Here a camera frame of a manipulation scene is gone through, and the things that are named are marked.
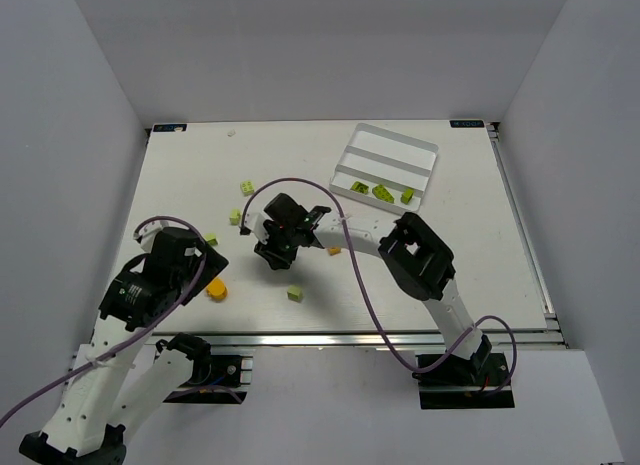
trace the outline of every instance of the white tray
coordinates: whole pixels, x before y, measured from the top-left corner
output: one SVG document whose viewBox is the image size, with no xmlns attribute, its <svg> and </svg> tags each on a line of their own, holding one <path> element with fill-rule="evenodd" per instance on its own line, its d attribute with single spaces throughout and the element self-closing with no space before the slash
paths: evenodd
<svg viewBox="0 0 640 465">
<path fill-rule="evenodd" d="M 420 208 L 431 171 L 438 156 L 438 146 L 416 138 L 359 123 L 345 148 L 329 189 L 389 212 L 403 214 Z M 369 186 L 369 193 L 351 190 L 354 182 Z M 382 184 L 393 195 L 395 203 L 377 199 L 372 189 Z M 400 196 L 413 189 L 413 199 L 404 204 Z"/>
</svg>

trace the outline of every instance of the gray wall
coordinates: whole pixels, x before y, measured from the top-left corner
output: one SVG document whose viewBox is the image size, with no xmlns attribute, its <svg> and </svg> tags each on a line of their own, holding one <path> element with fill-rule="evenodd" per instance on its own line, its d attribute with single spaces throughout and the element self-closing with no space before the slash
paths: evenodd
<svg viewBox="0 0 640 465">
<path fill-rule="evenodd" d="M 76 0 L 154 121 L 502 118 L 565 0 Z"/>
<path fill-rule="evenodd" d="M 4 413 L 57 378 L 91 331 L 144 132 L 73 0 L 0 0 L 0 350 Z M 60 391 L 0 432 L 0 460 Z"/>
<path fill-rule="evenodd" d="M 640 464 L 640 0 L 568 0 L 503 123 L 563 330 Z"/>
</svg>

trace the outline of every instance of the white table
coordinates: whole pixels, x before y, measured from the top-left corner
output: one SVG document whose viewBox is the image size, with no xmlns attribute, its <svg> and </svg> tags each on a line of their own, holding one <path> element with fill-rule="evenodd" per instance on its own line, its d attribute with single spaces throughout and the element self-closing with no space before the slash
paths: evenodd
<svg viewBox="0 0 640 465">
<path fill-rule="evenodd" d="M 184 132 L 154 132 L 137 186 L 114 275 L 140 253 L 133 229 L 152 215 L 174 215 L 218 236 L 230 265 L 221 278 L 228 298 L 205 294 L 181 307 L 158 331 L 174 333 L 364 333 L 374 331 L 347 253 L 302 249 L 289 271 L 271 271 L 253 253 L 254 238 L 229 225 L 246 199 L 240 182 L 256 187 L 298 176 L 327 186 L 356 121 L 193 123 Z M 373 121 L 372 125 L 436 143 L 435 170 L 419 214 L 452 248 L 460 293 L 472 317 L 491 313 L 519 330 L 545 328 L 543 300 L 529 267 L 487 131 L 452 129 L 447 121 Z M 310 209 L 328 204 L 302 184 L 281 184 L 254 201 L 262 207 L 278 192 Z M 397 216 L 348 199 L 346 212 L 378 219 Z M 382 323 L 392 331 L 435 332 L 424 307 L 404 295 L 381 260 L 360 257 L 364 279 Z M 301 286 L 302 303 L 286 289 Z M 487 327 L 495 327 L 487 322 Z"/>
</svg>

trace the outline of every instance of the yellow block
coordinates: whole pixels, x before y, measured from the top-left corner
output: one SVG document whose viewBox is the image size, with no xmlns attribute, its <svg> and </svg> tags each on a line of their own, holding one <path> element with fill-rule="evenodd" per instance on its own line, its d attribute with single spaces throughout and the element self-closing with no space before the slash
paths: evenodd
<svg viewBox="0 0 640 465">
<path fill-rule="evenodd" d="M 214 300 L 224 300 L 227 298 L 227 293 L 227 286 L 217 277 L 207 285 L 207 294 Z"/>
</svg>

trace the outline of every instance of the yellow-green block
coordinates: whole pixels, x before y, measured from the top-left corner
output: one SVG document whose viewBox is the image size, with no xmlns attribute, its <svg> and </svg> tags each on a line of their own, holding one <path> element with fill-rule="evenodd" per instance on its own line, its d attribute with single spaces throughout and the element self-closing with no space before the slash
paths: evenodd
<svg viewBox="0 0 640 465">
<path fill-rule="evenodd" d="M 242 190 L 242 194 L 245 197 L 248 197 L 249 195 L 253 195 L 253 192 L 255 192 L 255 190 L 253 189 L 253 183 L 251 183 L 251 180 L 242 182 L 240 184 L 240 190 Z"/>
<path fill-rule="evenodd" d="M 351 190 L 366 195 L 369 193 L 369 185 L 365 185 L 362 182 L 354 182 L 353 185 L 351 185 Z"/>
<path fill-rule="evenodd" d="M 207 233 L 204 236 L 204 239 L 212 247 L 215 247 L 218 244 L 218 238 L 216 237 L 215 233 Z"/>
<path fill-rule="evenodd" d="M 400 197 L 400 201 L 407 205 L 413 198 L 413 188 L 407 188 Z"/>
<path fill-rule="evenodd" d="M 384 185 L 376 185 L 375 187 L 373 187 L 373 190 L 371 191 L 373 192 L 373 195 L 378 200 L 382 200 L 383 202 L 389 202 L 389 203 L 395 202 L 393 195 L 389 193 L 389 190 L 384 188 Z"/>
<path fill-rule="evenodd" d="M 291 285 L 289 288 L 287 288 L 287 298 L 289 298 L 289 300 L 293 300 L 294 302 L 301 302 L 302 289 L 295 285 Z"/>
<path fill-rule="evenodd" d="M 231 210 L 231 215 L 229 215 L 229 222 L 231 222 L 231 225 L 239 225 L 240 218 L 242 218 L 242 212 L 240 212 L 240 210 L 237 208 Z"/>
</svg>

